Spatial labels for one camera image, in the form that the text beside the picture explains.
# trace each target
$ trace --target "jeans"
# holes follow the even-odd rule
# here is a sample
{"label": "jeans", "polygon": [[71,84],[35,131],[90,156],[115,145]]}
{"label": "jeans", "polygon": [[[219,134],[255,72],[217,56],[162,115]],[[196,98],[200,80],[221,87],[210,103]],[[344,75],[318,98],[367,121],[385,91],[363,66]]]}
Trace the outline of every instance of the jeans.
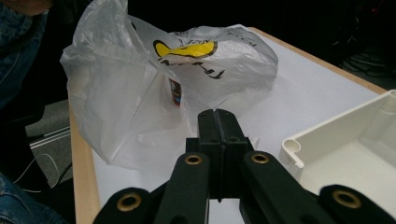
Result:
{"label": "jeans", "polygon": [[58,213],[32,199],[0,173],[0,223],[67,223]]}
{"label": "jeans", "polygon": [[[0,3],[0,110],[20,92],[40,46],[46,21],[47,12],[33,20]],[[26,41],[16,44],[32,30]]]}

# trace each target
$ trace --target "translucent white plastic bag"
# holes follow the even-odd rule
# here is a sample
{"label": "translucent white plastic bag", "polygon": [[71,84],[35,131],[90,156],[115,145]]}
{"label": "translucent white plastic bag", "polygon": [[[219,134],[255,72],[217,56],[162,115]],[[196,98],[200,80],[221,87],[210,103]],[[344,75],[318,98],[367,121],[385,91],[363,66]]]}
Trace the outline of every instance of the translucent white plastic bag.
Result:
{"label": "translucent white plastic bag", "polygon": [[[197,115],[237,117],[273,88],[277,57],[242,26],[166,33],[127,14],[127,0],[94,0],[61,63],[82,136],[108,164],[169,176],[196,136]],[[172,101],[168,78],[181,85]]]}

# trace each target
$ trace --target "white tray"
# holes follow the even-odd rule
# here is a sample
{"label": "white tray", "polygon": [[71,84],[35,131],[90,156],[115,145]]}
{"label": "white tray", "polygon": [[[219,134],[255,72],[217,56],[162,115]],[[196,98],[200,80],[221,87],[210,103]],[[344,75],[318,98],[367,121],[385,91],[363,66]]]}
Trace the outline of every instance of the white tray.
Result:
{"label": "white tray", "polygon": [[279,160],[313,193],[344,185],[396,217],[396,90],[285,139]]}

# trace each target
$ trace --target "wooden table edge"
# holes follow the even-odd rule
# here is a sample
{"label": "wooden table edge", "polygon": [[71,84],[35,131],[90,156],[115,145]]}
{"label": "wooden table edge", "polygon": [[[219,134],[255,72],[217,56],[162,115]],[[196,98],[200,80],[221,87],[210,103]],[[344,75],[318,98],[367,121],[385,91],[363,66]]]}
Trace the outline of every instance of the wooden table edge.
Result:
{"label": "wooden table edge", "polygon": [[[248,29],[255,33],[262,35],[279,45],[290,49],[305,58],[318,63],[328,69],[334,71],[334,73],[346,77],[363,87],[374,91],[378,94],[386,92],[386,90],[376,86],[375,84],[368,82],[360,77],[356,77],[347,71],[334,66],[330,63],[326,63],[321,59],[295,48],[294,46],[277,39],[274,36],[268,35],[267,33],[254,28],[248,27]],[[96,182],[96,173],[94,169],[94,162],[92,157],[92,149],[84,138],[79,134],[76,120],[73,114],[72,107],[69,106],[70,111],[70,133],[71,133],[71,147],[72,147],[72,160],[73,160],[73,179],[74,179],[74,192],[75,192],[75,207],[76,207],[76,222],[77,224],[93,223],[95,217],[100,212],[100,200],[99,191]]]}

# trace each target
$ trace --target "yellow banana logo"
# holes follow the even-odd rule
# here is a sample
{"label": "yellow banana logo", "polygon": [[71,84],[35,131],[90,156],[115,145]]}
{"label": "yellow banana logo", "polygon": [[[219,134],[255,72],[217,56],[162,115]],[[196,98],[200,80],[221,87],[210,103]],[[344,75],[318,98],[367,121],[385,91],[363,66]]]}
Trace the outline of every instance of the yellow banana logo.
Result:
{"label": "yellow banana logo", "polygon": [[154,48],[158,56],[163,57],[168,54],[179,55],[201,59],[208,57],[216,52],[217,42],[206,42],[194,45],[188,45],[176,49],[170,49],[161,40],[154,41]]}

